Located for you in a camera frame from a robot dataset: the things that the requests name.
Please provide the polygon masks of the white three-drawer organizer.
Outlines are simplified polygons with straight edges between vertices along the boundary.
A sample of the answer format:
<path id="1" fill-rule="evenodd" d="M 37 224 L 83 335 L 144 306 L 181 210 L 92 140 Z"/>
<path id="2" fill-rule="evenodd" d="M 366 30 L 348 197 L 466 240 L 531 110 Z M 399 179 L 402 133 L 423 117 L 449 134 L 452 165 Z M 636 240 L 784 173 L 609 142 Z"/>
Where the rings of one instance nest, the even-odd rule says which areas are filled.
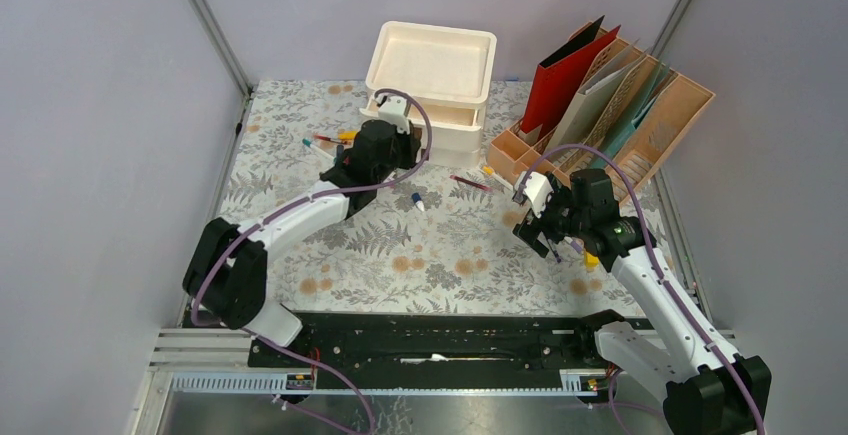
<path id="1" fill-rule="evenodd" d="M 429 160 L 474 168 L 482 158 L 496 45 L 491 32 L 388 21 L 365 78 L 367 93 L 392 88 L 412 96 L 431 120 Z"/>

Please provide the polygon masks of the beige folder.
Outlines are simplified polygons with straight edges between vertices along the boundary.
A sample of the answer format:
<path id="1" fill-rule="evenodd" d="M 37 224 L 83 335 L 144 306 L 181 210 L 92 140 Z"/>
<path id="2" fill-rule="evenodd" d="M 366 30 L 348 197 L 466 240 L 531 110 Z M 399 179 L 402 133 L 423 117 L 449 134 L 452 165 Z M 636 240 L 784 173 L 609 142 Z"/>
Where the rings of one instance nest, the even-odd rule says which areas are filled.
<path id="1" fill-rule="evenodd" d="M 599 53 L 545 149 L 580 142 L 600 118 L 624 78 L 644 56 L 634 44 L 625 46 L 619 41 Z"/>

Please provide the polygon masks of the red folder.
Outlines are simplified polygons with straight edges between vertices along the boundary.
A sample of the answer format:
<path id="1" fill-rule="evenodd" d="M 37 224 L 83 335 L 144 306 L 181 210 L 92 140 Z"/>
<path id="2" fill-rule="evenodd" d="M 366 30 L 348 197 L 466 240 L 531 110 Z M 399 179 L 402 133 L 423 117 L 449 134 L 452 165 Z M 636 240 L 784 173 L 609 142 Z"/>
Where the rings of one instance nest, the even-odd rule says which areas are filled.
<path id="1" fill-rule="evenodd" d="M 578 30 L 538 65 L 518 135 L 529 145 L 561 121 L 595 58 L 618 36 L 620 25 L 602 33 L 601 16 Z"/>

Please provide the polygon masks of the teal folder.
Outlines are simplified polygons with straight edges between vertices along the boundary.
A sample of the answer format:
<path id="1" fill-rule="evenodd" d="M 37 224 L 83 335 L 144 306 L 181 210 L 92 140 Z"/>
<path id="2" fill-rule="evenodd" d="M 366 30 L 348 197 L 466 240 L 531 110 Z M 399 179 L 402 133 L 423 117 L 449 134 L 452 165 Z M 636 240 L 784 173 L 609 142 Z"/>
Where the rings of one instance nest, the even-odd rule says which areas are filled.
<path id="1" fill-rule="evenodd" d="M 669 66 L 663 62 L 640 62 L 607 104 L 585 143 L 614 158 L 644 119 L 654 90 L 668 73 Z"/>

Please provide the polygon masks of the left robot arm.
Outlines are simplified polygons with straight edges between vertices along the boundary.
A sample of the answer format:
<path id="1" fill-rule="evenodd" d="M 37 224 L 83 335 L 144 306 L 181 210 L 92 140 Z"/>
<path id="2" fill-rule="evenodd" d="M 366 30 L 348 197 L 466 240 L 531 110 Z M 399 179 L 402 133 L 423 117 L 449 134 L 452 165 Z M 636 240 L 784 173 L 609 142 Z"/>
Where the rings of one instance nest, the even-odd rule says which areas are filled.
<path id="1" fill-rule="evenodd" d="M 267 293 L 268 265 L 294 244 L 341 223 L 370 204 L 398 169 L 416 166 L 421 133 L 384 120 L 368 120 L 305 194 L 253 221 L 218 217 L 204 227 L 182 286 L 194 301 L 232 330 L 272 342 L 288 366 L 309 356 L 302 321 Z"/>

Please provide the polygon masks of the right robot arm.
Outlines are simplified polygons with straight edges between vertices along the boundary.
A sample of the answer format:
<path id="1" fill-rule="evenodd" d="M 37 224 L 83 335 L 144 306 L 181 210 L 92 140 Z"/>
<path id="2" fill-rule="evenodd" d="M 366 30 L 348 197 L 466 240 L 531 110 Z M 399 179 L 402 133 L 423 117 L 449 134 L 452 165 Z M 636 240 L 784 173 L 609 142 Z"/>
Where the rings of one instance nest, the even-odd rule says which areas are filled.
<path id="1" fill-rule="evenodd" d="M 541 257 L 556 242 L 578 239 L 634 298 L 664 346 L 658 348 L 612 311 L 587 318 L 573 341 L 575 357 L 597 367 L 610 362 L 661 403 L 675 434 L 764 431 L 771 372 L 759 356 L 745 357 L 706 316 L 673 275 L 653 235 L 620 212 L 602 169 L 572 173 L 563 185 L 548 172 L 525 171 L 515 201 L 527 203 L 513 229 Z"/>

